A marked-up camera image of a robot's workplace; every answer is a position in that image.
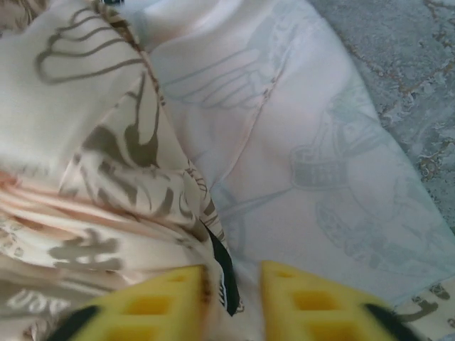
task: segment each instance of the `white fabric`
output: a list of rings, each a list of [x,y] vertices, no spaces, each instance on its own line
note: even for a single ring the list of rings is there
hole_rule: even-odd
[[[154,6],[131,16],[150,46]],[[243,285],[273,259],[397,303],[455,272],[454,236],[311,5],[219,1],[198,22],[151,60]]]

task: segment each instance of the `yellow plastic object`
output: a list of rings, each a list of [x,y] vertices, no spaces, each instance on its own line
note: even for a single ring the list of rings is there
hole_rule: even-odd
[[[267,341],[395,341],[363,305],[376,297],[293,267],[262,264]]]
[[[201,341],[203,267],[180,268],[90,301],[101,312],[71,341]]]

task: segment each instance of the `black plastic part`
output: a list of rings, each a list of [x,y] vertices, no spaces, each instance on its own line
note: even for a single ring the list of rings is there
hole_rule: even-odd
[[[392,311],[374,304],[365,308],[397,341],[422,341]]]
[[[99,311],[96,305],[76,311],[46,341],[70,341]]]

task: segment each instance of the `rectangular hole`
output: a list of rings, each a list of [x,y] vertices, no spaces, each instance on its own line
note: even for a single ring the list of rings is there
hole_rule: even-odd
[[[127,315],[165,315],[171,308],[172,298],[168,296],[138,297],[125,310]]]
[[[156,330],[149,325],[115,327],[107,334],[105,341],[154,341]]]
[[[308,323],[305,330],[314,341],[363,341],[357,327],[347,322]]]
[[[299,310],[338,310],[335,299],[324,291],[298,291],[292,295]]]

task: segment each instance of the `gray carpet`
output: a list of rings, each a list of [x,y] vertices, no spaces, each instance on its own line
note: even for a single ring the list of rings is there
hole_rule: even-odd
[[[310,0],[455,231],[455,0]]]

